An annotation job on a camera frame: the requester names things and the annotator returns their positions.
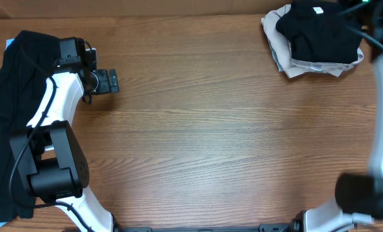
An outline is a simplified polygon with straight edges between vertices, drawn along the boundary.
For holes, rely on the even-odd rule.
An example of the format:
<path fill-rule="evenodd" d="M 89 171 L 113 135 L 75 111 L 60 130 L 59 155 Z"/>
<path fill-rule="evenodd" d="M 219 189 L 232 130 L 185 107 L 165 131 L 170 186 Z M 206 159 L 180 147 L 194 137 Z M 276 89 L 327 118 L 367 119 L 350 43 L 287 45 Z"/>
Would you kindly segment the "black t-shirt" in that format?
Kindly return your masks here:
<path fill-rule="evenodd" d="M 341 5 L 328 1 L 293 1 L 276 23 L 276 30 L 291 44 L 292 58 L 311 63 L 350 64 L 358 59 L 362 37 L 353 16 L 342 16 Z"/>

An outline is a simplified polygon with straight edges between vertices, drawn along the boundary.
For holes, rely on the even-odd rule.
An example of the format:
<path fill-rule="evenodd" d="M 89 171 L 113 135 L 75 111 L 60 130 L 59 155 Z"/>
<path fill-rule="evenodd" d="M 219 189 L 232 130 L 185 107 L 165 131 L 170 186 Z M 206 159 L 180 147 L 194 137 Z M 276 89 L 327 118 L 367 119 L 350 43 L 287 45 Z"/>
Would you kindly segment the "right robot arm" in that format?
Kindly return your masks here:
<path fill-rule="evenodd" d="M 383 220 L 383 1 L 341 1 L 342 15 L 353 15 L 367 30 L 352 28 L 371 46 L 377 85 L 377 123 L 367 174 L 343 173 L 335 196 L 318 208 L 300 212 L 281 231 L 349 231 Z"/>

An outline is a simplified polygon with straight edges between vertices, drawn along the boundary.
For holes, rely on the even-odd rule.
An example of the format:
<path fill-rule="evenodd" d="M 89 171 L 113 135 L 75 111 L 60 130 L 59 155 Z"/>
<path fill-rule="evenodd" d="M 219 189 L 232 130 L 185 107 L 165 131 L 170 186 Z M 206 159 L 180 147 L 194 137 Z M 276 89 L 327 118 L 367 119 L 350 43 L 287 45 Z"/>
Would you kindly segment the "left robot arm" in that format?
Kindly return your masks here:
<path fill-rule="evenodd" d="M 26 127 L 12 133 L 15 163 L 10 174 L 10 200 L 20 208 L 55 206 L 80 231 L 121 231 L 115 216 L 105 210 L 89 187 L 86 157 L 71 128 L 79 101 L 117 93 L 114 69 L 97 68 L 97 51 L 76 37 L 59 41 L 60 57 L 53 63 L 44 97 Z M 27 194 L 43 203 L 29 205 L 14 195 L 18 176 Z"/>

